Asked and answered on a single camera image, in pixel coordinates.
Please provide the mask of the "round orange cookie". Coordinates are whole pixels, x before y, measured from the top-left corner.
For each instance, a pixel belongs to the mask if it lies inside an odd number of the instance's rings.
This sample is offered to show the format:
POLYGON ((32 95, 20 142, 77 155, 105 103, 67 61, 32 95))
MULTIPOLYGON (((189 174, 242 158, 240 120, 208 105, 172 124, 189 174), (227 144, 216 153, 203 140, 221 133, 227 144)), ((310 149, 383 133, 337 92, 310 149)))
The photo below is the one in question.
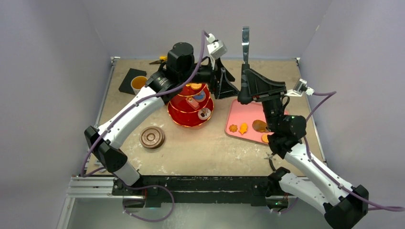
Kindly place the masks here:
POLYGON ((191 83, 190 84, 190 87, 193 89, 193 90, 199 90, 200 88, 202 88, 202 84, 201 83, 191 83))

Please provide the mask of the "blue frosted donut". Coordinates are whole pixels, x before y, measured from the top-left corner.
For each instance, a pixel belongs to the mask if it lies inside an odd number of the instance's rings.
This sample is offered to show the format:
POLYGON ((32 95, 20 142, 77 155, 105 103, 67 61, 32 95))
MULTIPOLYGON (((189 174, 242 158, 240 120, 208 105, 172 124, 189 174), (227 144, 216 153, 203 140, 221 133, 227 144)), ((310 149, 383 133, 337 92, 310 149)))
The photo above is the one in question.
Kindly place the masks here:
POLYGON ((193 96, 193 99, 198 102, 201 103, 206 99, 206 93, 205 91, 201 91, 200 93, 196 94, 193 96))

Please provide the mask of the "pink serving tray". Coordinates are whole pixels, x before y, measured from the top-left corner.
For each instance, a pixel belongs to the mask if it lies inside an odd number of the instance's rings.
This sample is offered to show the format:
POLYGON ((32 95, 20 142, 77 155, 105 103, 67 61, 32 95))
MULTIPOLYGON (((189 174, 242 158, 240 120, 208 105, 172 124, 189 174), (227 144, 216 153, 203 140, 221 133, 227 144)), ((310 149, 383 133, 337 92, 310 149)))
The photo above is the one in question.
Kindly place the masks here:
POLYGON ((243 105, 240 104, 237 100, 233 100, 230 105, 230 110, 225 126, 225 132, 229 136, 233 136, 243 140, 254 141, 260 144, 265 144, 261 140, 261 136, 264 133, 257 132, 252 128, 252 122, 254 120, 265 121, 265 115, 261 103, 253 102, 247 105, 243 105), (239 128, 242 123, 248 124, 248 130, 244 135, 241 135, 239 133, 239 128), (228 129, 230 125, 237 125, 238 131, 235 133, 230 132, 228 129))

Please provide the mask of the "pink cake slice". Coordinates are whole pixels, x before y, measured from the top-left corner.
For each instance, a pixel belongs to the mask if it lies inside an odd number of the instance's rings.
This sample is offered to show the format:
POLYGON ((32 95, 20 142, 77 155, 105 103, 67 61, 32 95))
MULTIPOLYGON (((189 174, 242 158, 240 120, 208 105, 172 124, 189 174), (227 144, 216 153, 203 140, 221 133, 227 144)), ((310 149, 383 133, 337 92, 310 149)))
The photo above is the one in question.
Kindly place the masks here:
POLYGON ((197 110, 200 107, 199 103, 192 96, 187 97, 185 101, 194 110, 197 110))

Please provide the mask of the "red three-tier cake stand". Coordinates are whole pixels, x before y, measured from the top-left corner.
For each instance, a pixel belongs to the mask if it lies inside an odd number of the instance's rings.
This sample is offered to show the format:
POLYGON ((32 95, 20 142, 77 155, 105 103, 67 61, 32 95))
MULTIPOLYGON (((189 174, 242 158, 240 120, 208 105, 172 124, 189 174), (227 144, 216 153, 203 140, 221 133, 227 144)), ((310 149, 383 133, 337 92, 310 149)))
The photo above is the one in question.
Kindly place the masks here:
POLYGON ((174 123, 184 127, 197 127, 201 126, 210 119, 209 118, 204 121, 200 120, 197 115, 198 111, 204 107, 208 107, 211 109, 213 114, 214 103, 210 96, 210 91, 207 84, 202 83, 202 88, 199 90, 193 90, 190 87, 190 84, 191 83, 186 84, 182 88, 182 91, 169 101, 167 104, 167 111, 174 123), (201 91, 205 91, 206 99, 199 103, 200 107, 197 110, 194 110, 187 104, 185 99, 189 96, 193 97, 201 91))

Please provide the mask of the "metal tongs black tips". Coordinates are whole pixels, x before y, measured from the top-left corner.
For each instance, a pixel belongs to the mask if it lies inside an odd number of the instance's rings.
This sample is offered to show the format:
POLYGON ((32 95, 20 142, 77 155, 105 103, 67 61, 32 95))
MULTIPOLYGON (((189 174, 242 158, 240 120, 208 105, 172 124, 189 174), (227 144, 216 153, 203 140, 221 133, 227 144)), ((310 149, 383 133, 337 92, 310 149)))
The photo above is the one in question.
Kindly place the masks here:
POLYGON ((237 100, 241 104, 249 104, 252 99, 249 97, 249 85, 248 85, 248 78, 245 73, 245 70, 250 67, 248 63, 249 58, 249 33, 250 28, 249 26, 244 26, 242 28, 242 51, 243 51, 243 63, 241 66, 241 88, 238 94, 237 100))

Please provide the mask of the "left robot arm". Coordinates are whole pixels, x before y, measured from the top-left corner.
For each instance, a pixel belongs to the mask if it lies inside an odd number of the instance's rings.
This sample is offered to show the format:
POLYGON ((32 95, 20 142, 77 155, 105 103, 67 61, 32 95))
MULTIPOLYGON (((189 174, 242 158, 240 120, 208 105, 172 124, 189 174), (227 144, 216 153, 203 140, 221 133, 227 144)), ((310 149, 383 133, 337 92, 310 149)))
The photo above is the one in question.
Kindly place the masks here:
POLYGON ((89 152, 124 183, 124 189, 130 195, 141 192, 141 175, 120 147, 148 116, 177 96, 188 83, 207 84, 215 99, 238 95, 238 89, 232 85, 234 77, 227 75, 220 60, 227 52, 225 44, 214 40, 207 48, 209 63, 201 65, 205 58, 195 62, 192 45, 186 42, 174 44, 167 60, 160 64, 130 103, 100 127, 89 126, 85 130, 89 152))

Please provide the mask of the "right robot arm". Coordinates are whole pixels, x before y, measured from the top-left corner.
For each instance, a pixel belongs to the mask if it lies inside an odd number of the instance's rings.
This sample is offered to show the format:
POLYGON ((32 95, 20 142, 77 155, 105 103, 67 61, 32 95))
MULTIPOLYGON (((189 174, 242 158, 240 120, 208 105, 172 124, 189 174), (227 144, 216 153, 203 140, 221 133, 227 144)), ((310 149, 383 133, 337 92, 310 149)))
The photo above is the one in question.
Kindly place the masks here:
POLYGON ((368 190, 354 187, 311 154, 306 136, 307 121, 301 115, 287 115, 289 99, 285 82, 267 79, 253 69, 241 73, 241 104, 260 102, 269 131, 269 147, 273 154, 298 168, 307 181, 281 167, 270 175, 268 188, 274 194, 282 191, 296 196, 317 209, 334 229, 351 229, 367 213, 368 190))

